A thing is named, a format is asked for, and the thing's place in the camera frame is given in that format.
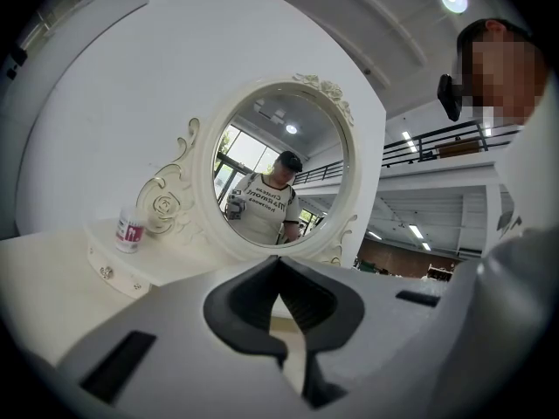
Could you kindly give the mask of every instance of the white ceiling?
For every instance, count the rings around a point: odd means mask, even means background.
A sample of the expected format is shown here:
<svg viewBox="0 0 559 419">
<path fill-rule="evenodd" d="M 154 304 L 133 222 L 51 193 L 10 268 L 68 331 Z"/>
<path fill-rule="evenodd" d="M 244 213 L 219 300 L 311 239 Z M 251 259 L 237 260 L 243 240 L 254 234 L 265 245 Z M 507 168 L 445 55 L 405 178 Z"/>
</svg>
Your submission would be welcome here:
<svg viewBox="0 0 559 419">
<path fill-rule="evenodd" d="M 440 75 L 451 69 L 456 37 L 464 27 L 482 17 L 521 24 L 506 0 L 468 0 L 460 15 L 440 0 L 286 1 L 328 32 L 362 71 L 370 70 L 367 79 L 386 108 L 387 134 L 394 141 L 401 140 L 402 130 L 391 124 L 403 117 L 412 135 L 452 124 L 437 102 L 436 88 Z"/>
<path fill-rule="evenodd" d="M 257 140 L 277 151 L 291 150 L 303 161 L 313 156 L 317 148 L 324 141 L 328 144 L 339 141 L 334 124 L 329 117 L 314 103 L 295 95 L 269 95 L 260 100 L 262 105 L 255 110 L 255 101 L 238 111 L 232 122 L 233 126 L 247 132 Z M 277 122 L 272 118 L 278 110 L 283 111 L 283 117 Z M 297 127 L 296 134 L 286 131 L 286 125 Z"/>
<path fill-rule="evenodd" d="M 502 212 L 514 208 L 501 186 Z M 335 195 L 304 196 L 301 207 L 316 213 L 327 211 Z M 459 250 L 483 251 L 487 234 L 485 187 L 425 189 L 378 193 L 370 214 L 369 230 L 389 244 L 422 251 L 408 225 L 415 224 L 431 249 L 457 257 Z"/>
</svg>

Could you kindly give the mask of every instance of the carved rose decoration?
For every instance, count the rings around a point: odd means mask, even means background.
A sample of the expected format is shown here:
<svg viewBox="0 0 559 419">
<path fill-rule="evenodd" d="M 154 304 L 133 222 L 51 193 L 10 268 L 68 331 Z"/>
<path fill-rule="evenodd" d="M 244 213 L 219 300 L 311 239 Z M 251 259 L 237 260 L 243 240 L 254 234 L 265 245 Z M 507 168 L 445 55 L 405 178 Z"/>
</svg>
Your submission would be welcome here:
<svg viewBox="0 0 559 419">
<path fill-rule="evenodd" d="M 341 88 L 329 80 L 321 82 L 321 92 L 325 93 L 333 101 L 339 101 L 343 96 Z"/>
<path fill-rule="evenodd" d="M 349 103 L 342 100 L 343 92 L 337 84 L 329 80 L 321 81 L 316 74 L 295 74 L 293 76 L 295 80 L 307 84 L 308 86 L 313 86 L 317 88 L 326 96 L 328 96 L 339 108 L 342 110 L 343 115 L 348 120 L 351 126 L 354 125 L 353 116 L 351 116 L 351 111 L 349 110 Z"/>
<path fill-rule="evenodd" d="M 158 196 L 154 200 L 153 208 L 159 217 L 172 217 L 178 211 L 179 203 L 169 196 Z"/>
</svg>

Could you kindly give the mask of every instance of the gray device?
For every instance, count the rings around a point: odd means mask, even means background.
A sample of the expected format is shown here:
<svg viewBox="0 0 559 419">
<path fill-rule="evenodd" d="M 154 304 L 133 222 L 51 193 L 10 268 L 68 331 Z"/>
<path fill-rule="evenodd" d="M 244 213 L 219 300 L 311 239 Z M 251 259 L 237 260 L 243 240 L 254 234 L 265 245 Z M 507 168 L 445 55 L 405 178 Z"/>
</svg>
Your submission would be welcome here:
<svg viewBox="0 0 559 419">
<path fill-rule="evenodd" d="M 465 416 L 545 330 L 558 243 L 559 229 L 516 238 L 458 265 L 449 283 L 278 257 L 205 273 L 97 327 L 56 376 L 86 416 Z M 278 295 L 305 335 L 302 395 L 280 371 L 285 344 L 268 333 Z"/>
<path fill-rule="evenodd" d="M 245 192 L 241 189 L 234 189 L 227 196 L 227 204 L 225 205 L 227 219 L 240 219 L 244 210 L 246 210 Z"/>
</svg>

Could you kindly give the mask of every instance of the man's hand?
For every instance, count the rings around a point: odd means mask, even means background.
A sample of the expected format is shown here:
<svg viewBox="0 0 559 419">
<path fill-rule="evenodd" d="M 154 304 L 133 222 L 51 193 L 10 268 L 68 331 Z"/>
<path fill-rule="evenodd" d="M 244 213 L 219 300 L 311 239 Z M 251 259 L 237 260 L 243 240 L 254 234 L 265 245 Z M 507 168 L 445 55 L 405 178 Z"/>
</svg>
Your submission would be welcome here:
<svg viewBox="0 0 559 419">
<path fill-rule="evenodd" d="M 284 223 L 284 231 L 289 242 L 295 242 L 299 239 L 299 224 L 298 223 Z"/>
</svg>

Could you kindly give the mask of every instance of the white mirror frame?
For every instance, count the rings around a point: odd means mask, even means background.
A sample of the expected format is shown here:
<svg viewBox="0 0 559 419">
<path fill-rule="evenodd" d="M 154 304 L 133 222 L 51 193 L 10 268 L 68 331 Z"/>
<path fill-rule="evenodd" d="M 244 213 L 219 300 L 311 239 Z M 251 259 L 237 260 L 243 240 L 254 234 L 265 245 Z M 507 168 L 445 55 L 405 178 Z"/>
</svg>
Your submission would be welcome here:
<svg viewBox="0 0 559 419">
<path fill-rule="evenodd" d="M 327 219 L 310 235 L 293 244 L 263 245 L 244 239 L 224 219 L 215 197 L 212 170 L 219 139 L 233 115 L 248 102 L 278 91 L 305 93 L 331 118 L 342 141 L 344 174 Z M 191 119 L 188 138 L 178 139 L 182 147 L 179 158 L 157 172 L 138 196 L 137 206 L 150 214 L 149 234 L 198 262 L 225 264 L 231 258 L 245 261 L 278 255 L 340 264 L 342 239 L 351 234 L 350 223 L 357 219 L 355 201 L 362 169 L 353 118 L 342 97 L 339 86 L 316 75 L 260 79 L 227 100 L 210 120 Z"/>
</svg>

